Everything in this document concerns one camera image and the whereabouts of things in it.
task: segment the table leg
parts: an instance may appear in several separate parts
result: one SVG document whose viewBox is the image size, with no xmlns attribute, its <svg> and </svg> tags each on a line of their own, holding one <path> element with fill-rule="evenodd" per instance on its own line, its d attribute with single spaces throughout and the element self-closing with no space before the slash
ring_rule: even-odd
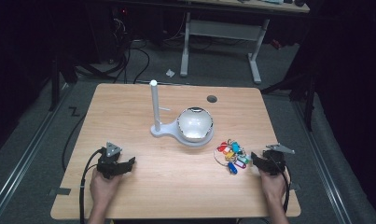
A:
<svg viewBox="0 0 376 224">
<path fill-rule="evenodd" d="M 186 77 L 188 75 L 188 39 L 190 35 L 190 12 L 187 12 L 187 22 L 185 27 L 185 45 L 184 51 L 182 53 L 181 62 L 181 77 Z"/>
<path fill-rule="evenodd" d="M 259 35 L 258 35 L 258 40 L 257 40 L 257 44 L 255 46 L 255 50 L 254 50 L 253 53 L 248 54 L 248 60 L 249 60 L 249 64 L 251 65 L 252 76 L 254 77 L 254 82 L 256 84 L 261 83 L 261 78 L 260 78 L 260 74 L 259 74 L 259 71 L 258 71 L 258 65 L 257 65 L 256 59 L 257 59 L 257 56 L 258 56 L 258 53 L 259 53 L 259 50 L 260 50 L 260 46 L 263 42 L 264 35 L 266 34 L 269 22 L 270 22 L 269 19 L 267 19 L 263 22 L 263 25 L 262 25 L 260 32 L 259 32 Z"/>
</svg>

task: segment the lamp base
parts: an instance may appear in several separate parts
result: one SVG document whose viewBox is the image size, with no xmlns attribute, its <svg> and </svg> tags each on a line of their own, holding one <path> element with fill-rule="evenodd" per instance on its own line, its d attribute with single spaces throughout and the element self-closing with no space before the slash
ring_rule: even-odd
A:
<svg viewBox="0 0 376 224">
<path fill-rule="evenodd" d="M 208 135 L 205 138 L 203 138 L 200 142 L 189 142 L 181 136 L 181 133 L 178 130 L 178 124 L 176 123 L 176 120 L 168 124 L 161 124 L 159 131 L 156 131 L 155 125 L 152 125 L 152 127 L 150 127 L 150 131 L 155 137 L 171 136 L 187 147 L 202 147 L 205 144 L 209 143 L 209 141 L 211 141 L 211 139 L 214 136 L 213 127 L 211 131 L 208 133 Z"/>
</svg>

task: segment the human hand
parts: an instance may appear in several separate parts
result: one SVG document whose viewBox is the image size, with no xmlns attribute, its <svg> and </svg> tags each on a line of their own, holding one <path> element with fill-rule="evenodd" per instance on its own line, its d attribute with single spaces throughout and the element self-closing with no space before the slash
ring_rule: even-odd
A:
<svg viewBox="0 0 376 224">
<path fill-rule="evenodd" d="M 262 190 L 267 200 L 282 201 L 286 192 L 286 184 L 281 174 L 270 175 L 259 169 L 260 177 L 262 180 Z"/>
<path fill-rule="evenodd" d="M 262 180 L 262 190 L 266 197 L 270 218 L 273 224 L 288 224 L 283 207 L 283 196 L 286 192 L 286 184 L 282 174 L 270 175 L 259 169 Z"/>
<path fill-rule="evenodd" d="M 89 218 L 90 224 L 104 223 L 106 210 L 118 190 L 121 178 L 122 175 L 115 175 L 106 179 L 97 169 L 92 171 L 90 191 L 93 206 Z"/>
</svg>

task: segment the white desk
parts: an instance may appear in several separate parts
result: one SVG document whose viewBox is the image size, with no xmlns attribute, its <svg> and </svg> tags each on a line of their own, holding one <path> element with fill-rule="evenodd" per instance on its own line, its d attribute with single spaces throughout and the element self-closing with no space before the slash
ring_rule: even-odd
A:
<svg viewBox="0 0 376 224">
<path fill-rule="evenodd" d="M 303 7 L 297 7 L 294 4 L 275 5 L 258 0 L 251 0 L 244 3 L 240 3 L 237 0 L 189 0 L 188 3 L 218 4 L 231 7 L 251 7 L 265 10 L 287 11 L 291 13 L 308 13 L 310 11 L 307 5 L 304 5 Z M 264 20 L 261 26 L 252 26 L 226 22 L 199 21 L 192 20 L 190 18 L 190 13 L 187 13 L 185 28 L 185 45 L 182 53 L 180 76 L 186 77 L 188 75 L 189 37 L 191 35 L 205 35 L 213 37 L 256 41 L 256 45 L 253 47 L 252 53 L 248 54 L 248 61 L 251 66 L 251 72 L 254 78 L 254 82 L 256 84 L 260 84 L 261 78 L 258 71 L 256 59 L 259 53 L 260 46 L 263 42 L 264 35 L 266 34 L 269 22 L 270 20 L 266 19 Z"/>
</svg>

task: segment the black cable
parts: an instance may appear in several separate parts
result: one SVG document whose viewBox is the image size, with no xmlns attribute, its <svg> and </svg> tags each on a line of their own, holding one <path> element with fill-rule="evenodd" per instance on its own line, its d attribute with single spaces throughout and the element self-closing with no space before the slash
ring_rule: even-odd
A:
<svg viewBox="0 0 376 224">
<path fill-rule="evenodd" d="M 132 51 L 132 49 L 131 48 L 129 48 L 129 56 L 127 57 L 127 63 L 126 63 L 126 67 L 124 68 L 124 84 L 127 84 L 127 64 L 129 63 L 129 61 L 130 61 L 130 56 L 132 55 L 131 54 L 131 51 Z"/>
<path fill-rule="evenodd" d="M 174 39 L 171 39 L 171 40 L 163 40 L 163 44 L 167 45 L 167 46 L 170 46 L 170 47 L 179 47 L 181 45 L 183 45 L 185 42 L 184 40 L 180 40 L 181 37 L 184 37 L 183 35 L 179 36 L 178 38 L 174 38 Z M 171 42 L 171 41 L 177 41 L 179 42 L 178 44 L 170 44 L 168 42 Z"/>
<path fill-rule="evenodd" d="M 168 38 L 168 39 L 163 39 L 163 43 L 169 45 L 169 44 L 167 43 L 167 41 L 169 41 L 169 40 L 175 40 L 175 39 L 178 39 L 178 38 L 180 38 L 180 37 L 184 37 L 184 36 L 185 36 L 185 35 L 180 35 L 180 33 L 181 33 L 182 28 L 184 27 L 186 16 L 187 16 L 187 13 L 185 12 L 185 13 L 184 13 L 184 17 L 182 18 L 182 21 L 181 21 L 181 25 L 179 26 L 179 29 L 178 29 L 178 31 L 176 32 L 176 34 L 173 35 L 172 37 Z"/>
<path fill-rule="evenodd" d="M 68 139 L 66 140 L 66 143 L 64 145 L 64 148 L 63 148 L 63 154 L 62 154 L 62 166 L 63 166 L 63 170 L 64 172 L 66 171 L 66 166 L 65 166 L 65 151 L 66 151 L 66 148 L 68 147 L 68 143 L 69 141 L 71 141 L 71 138 L 72 138 L 72 134 L 75 132 L 75 129 L 77 128 L 77 126 L 79 125 L 80 122 L 82 122 L 82 120 L 86 118 L 86 113 L 85 115 L 82 116 L 82 118 L 80 118 L 80 120 L 77 122 L 77 124 L 75 125 L 74 129 L 72 130 L 72 132 L 69 133 L 69 136 L 68 136 Z"/>
<path fill-rule="evenodd" d="M 220 41 L 222 39 L 224 39 L 224 38 L 214 38 L 213 42 L 220 44 L 220 45 L 226 45 L 226 46 L 237 46 L 237 45 L 243 44 L 245 42 L 248 42 L 247 40 L 238 39 L 238 40 L 233 40 L 233 43 L 227 43 L 225 41 Z"/>
<path fill-rule="evenodd" d="M 80 224 L 85 224 L 85 202 L 84 202 L 84 194 L 85 194 L 85 182 L 86 182 L 86 173 L 89 171 L 91 167 L 89 167 L 92 158 L 94 158 L 95 155 L 98 153 L 102 153 L 104 148 L 100 148 L 97 151 L 95 151 L 91 157 L 89 158 L 88 163 L 86 164 L 85 170 L 83 171 L 82 179 L 80 180 L 80 192 L 79 192 L 79 212 L 80 212 Z"/>
<path fill-rule="evenodd" d="M 203 48 L 201 48 L 201 49 L 199 49 L 199 48 L 194 48 L 194 47 L 191 46 L 191 44 L 189 44 L 189 47 L 190 47 L 191 49 L 205 50 L 205 49 L 208 49 L 209 47 L 211 47 L 211 46 L 213 45 L 213 38 L 212 38 L 212 37 L 208 37 L 208 36 L 200 36 L 200 37 L 195 36 L 195 38 L 191 38 L 191 39 L 192 39 L 192 40 L 200 40 L 200 39 L 207 39 L 207 38 L 209 38 L 209 43 L 208 43 L 208 45 L 205 46 L 205 47 L 203 47 Z"/>
<path fill-rule="evenodd" d="M 94 165 L 92 165 L 91 167 L 88 168 L 88 171 L 89 171 L 89 169 L 91 169 L 92 167 L 97 166 L 97 165 L 98 165 L 98 164 L 94 164 Z"/>
<path fill-rule="evenodd" d="M 126 59 L 126 55 L 123 55 L 123 62 L 125 62 L 125 63 L 123 64 L 123 67 L 120 69 L 120 71 L 119 71 L 118 74 L 116 75 L 116 77 L 115 77 L 113 83 L 116 83 L 116 82 L 118 81 L 118 77 L 120 76 L 120 74 L 121 74 L 123 71 L 126 71 L 126 67 L 127 67 L 127 63 L 128 63 L 128 61 L 127 61 L 127 59 Z"/>
<path fill-rule="evenodd" d="M 135 77 L 134 82 L 132 84 L 135 84 L 136 81 L 137 81 L 137 79 L 139 78 L 139 76 L 141 76 L 141 74 L 143 74 L 145 72 L 145 70 L 149 66 L 149 61 L 150 61 L 149 55 L 146 52 L 144 52 L 141 49 L 136 49 L 136 50 L 139 50 L 139 51 L 143 52 L 147 56 L 147 64 L 146 64 L 145 68 Z"/>
<path fill-rule="evenodd" d="M 289 183 L 287 183 L 286 176 L 284 176 L 284 180 L 286 183 L 286 196 L 285 196 L 285 201 L 284 201 L 284 210 L 286 212 L 287 206 L 289 204 L 289 191 L 290 191 L 290 185 L 292 183 L 292 174 L 290 173 L 290 170 L 287 166 L 285 166 L 285 168 L 287 169 L 287 172 L 289 174 Z"/>
<path fill-rule="evenodd" d="M 93 76 L 93 75 L 99 75 L 99 77 L 102 77 L 102 78 L 106 78 L 106 79 L 114 79 L 114 77 L 111 77 L 109 76 L 110 74 L 114 73 L 114 72 L 117 72 L 119 69 L 123 69 L 123 67 L 126 66 L 126 64 L 124 64 L 124 51 L 125 49 L 129 48 L 132 44 L 132 41 L 130 41 L 130 34 L 125 34 L 126 36 L 123 37 L 122 39 L 126 39 L 126 42 L 124 44 L 122 44 L 119 48 L 118 48 L 118 55 L 117 57 L 120 55 L 120 60 L 118 62 L 118 65 L 109 69 L 109 70 L 106 70 L 104 72 L 101 72 L 101 71 L 98 71 L 98 69 L 94 68 L 94 67 L 85 67 L 83 66 L 84 64 L 82 64 L 81 66 L 83 66 L 85 69 L 90 69 L 90 73 L 87 73 L 87 72 L 84 72 L 80 69 L 78 69 L 77 67 L 75 67 L 75 71 L 81 75 L 84 75 L 84 76 Z"/>
</svg>

